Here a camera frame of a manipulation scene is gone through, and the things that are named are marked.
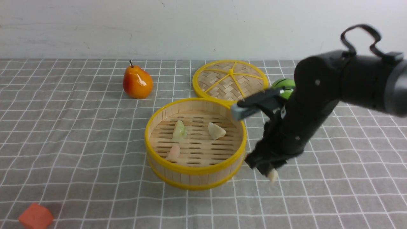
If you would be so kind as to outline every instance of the checkered tablecloth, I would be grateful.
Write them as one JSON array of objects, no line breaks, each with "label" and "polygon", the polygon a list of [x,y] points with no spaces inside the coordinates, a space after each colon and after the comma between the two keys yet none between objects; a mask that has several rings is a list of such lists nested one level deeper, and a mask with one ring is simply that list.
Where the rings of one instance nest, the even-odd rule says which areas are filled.
[{"label": "checkered tablecloth", "polygon": [[[407,226],[407,119],[341,103],[305,153],[270,186],[243,165],[226,184],[187,192],[164,184],[145,159],[153,112],[194,97],[209,61],[134,61],[155,84],[131,99],[128,60],[0,59],[0,228],[22,229],[31,204],[49,229],[389,229]],[[296,61],[251,61],[270,83]],[[263,114],[245,121],[246,150]]]}]

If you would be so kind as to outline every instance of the green ball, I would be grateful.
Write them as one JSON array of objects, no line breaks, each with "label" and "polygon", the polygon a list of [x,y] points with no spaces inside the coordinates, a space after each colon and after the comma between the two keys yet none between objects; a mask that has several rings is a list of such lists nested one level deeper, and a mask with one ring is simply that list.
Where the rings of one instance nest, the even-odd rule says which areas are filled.
[{"label": "green ball", "polygon": [[288,99],[293,92],[293,88],[295,87],[295,82],[292,79],[287,79],[287,78],[282,78],[276,80],[271,88],[282,88],[282,87],[288,87],[288,89],[284,89],[284,92],[280,94],[281,97],[284,99]]}]

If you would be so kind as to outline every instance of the white wall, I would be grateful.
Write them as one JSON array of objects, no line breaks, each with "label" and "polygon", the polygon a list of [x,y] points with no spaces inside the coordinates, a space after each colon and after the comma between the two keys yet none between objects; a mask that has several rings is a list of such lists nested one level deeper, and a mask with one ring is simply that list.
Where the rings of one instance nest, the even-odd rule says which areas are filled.
[{"label": "white wall", "polygon": [[[406,0],[0,0],[0,58],[300,59],[369,23],[407,53]],[[349,39],[367,54],[372,39]]]}]

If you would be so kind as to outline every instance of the red block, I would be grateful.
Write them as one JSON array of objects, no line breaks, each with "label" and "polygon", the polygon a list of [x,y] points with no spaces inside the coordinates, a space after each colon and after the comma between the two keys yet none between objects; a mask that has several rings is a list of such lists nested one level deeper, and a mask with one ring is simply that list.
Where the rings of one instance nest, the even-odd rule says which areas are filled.
[{"label": "red block", "polygon": [[31,204],[31,206],[18,217],[18,221],[26,229],[46,229],[53,220],[54,217],[51,212],[36,203]]}]

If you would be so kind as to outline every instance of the yellow plastic spokes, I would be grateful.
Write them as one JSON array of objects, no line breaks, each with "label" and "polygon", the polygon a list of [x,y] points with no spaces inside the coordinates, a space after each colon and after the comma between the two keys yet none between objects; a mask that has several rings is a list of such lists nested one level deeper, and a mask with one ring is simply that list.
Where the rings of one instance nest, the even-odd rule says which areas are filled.
[{"label": "yellow plastic spokes", "polygon": [[226,77],[228,77],[229,74],[226,74],[224,77],[222,77],[220,80],[216,81],[214,84],[212,84],[208,89],[204,91],[204,93],[207,93],[209,90],[214,88],[217,84],[219,84],[220,81],[224,80]]},{"label": "yellow plastic spokes", "polygon": [[221,72],[221,73],[228,73],[227,71],[225,71],[225,70],[221,70],[221,69],[212,69],[212,68],[206,68],[206,69],[204,69],[204,70],[202,70],[202,71],[214,71],[214,72]]},{"label": "yellow plastic spokes", "polygon": [[244,97],[245,94],[243,93],[242,89],[239,86],[239,83],[237,82],[236,78],[233,75],[245,75],[245,76],[249,76],[249,77],[254,77],[257,79],[262,79],[260,77],[254,76],[254,75],[249,75],[249,74],[245,74],[245,73],[234,73],[234,68],[236,66],[237,62],[235,62],[232,66],[231,69],[229,69],[229,71],[225,71],[225,70],[221,70],[221,69],[212,69],[212,68],[206,68],[203,71],[215,71],[215,72],[221,72],[221,73],[226,73],[226,75],[224,77],[222,77],[220,80],[216,81],[214,84],[212,84],[208,89],[206,89],[204,91],[204,93],[207,93],[209,90],[211,90],[212,88],[214,88],[217,84],[219,84],[222,80],[224,80],[226,77],[230,76],[232,78],[232,80],[234,81],[234,83],[237,86],[237,89],[239,89],[239,92],[242,94],[242,96]]},{"label": "yellow plastic spokes", "polygon": [[261,77],[255,76],[255,75],[250,75],[250,74],[246,74],[246,73],[235,73],[235,75],[245,75],[245,76],[249,76],[249,77],[253,77],[256,79],[263,79]]},{"label": "yellow plastic spokes", "polygon": [[237,82],[237,80],[235,79],[235,77],[234,77],[233,75],[231,75],[230,77],[232,78],[232,80],[233,80],[234,83],[236,84],[237,89],[239,89],[239,91],[240,91],[240,93],[242,94],[242,96],[245,97],[245,94],[243,94],[243,91],[242,91],[242,89],[240,88],[239,83]]}]

